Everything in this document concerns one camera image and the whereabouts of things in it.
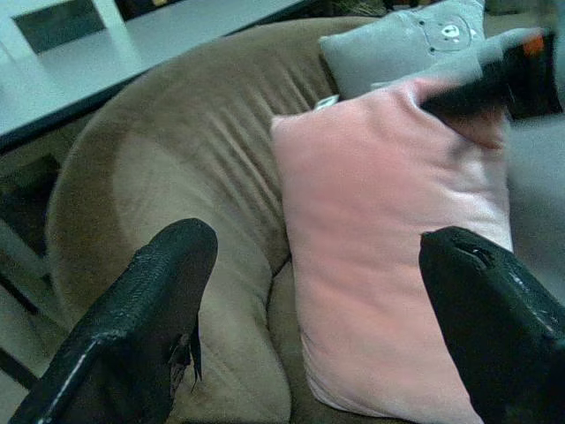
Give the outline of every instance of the orange tag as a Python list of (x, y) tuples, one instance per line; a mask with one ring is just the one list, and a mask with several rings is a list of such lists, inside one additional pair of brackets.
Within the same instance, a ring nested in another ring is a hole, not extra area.
[(544, 51), (545, 47), (544, 38), (540, 34), (524, 44), (524, 54), (528, 57), (537, 56)]

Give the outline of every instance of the gray pillow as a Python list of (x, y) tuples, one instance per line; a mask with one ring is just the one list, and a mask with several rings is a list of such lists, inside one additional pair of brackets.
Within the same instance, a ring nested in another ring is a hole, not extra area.
[[(515, 46), (530, 36), (539, 34), (538, 28), (517, 28), (506, 33), (498, 34), (476, 42), (472, 47), (456, 52), (454, 55), (445, 57), (423, 71), (407, 75), (406, 79), (416, 77), (441, 78), (464, 82), (480, 77), (482, 71), (480, 64), (502, 58), (505, 48)], [(378, 81), (371, 84), (371, 89), (385, 87), (396, 81)]]
[(483, 0), (446, 0), (389, 13), (320, 46), (344, 98), (367, 93), (377, 81), (397, 80), (485, 39)]

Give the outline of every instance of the upholstery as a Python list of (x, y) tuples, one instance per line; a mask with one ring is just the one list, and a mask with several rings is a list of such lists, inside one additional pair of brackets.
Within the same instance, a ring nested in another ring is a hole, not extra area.
[[(268, 130), (273, 115), (335, 93), (319, 37), (369, 21), (273, 24), (193, 49), (107, 103), (61, 169), (47, 238), (70, 325), (167, 224), (197, 217), (217, 233), (200, 312), (203, 382), (191, 392), (186, 375), (171, 423), (290, 419), (288, 377), (271, 343), (277, 329), (267, 322), (273, 277), (290, 254)], [(283, 363), (298, 369), (296, 360)], [(305, 409), (320, 408), (313, 402)]]

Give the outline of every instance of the table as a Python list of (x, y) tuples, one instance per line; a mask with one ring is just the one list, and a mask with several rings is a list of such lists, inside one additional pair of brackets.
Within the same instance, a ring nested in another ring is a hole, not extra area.
[(185, 0), (0, 65), (0, 155), (95, 109), (141, 73), (315, 0)]

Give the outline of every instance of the chair leg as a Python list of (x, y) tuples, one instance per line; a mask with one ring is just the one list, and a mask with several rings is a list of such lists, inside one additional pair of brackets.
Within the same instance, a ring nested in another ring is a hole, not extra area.
[(31, 390), (39, 379), (27, 367), (0, 347), (0, 369), (26, 389)]

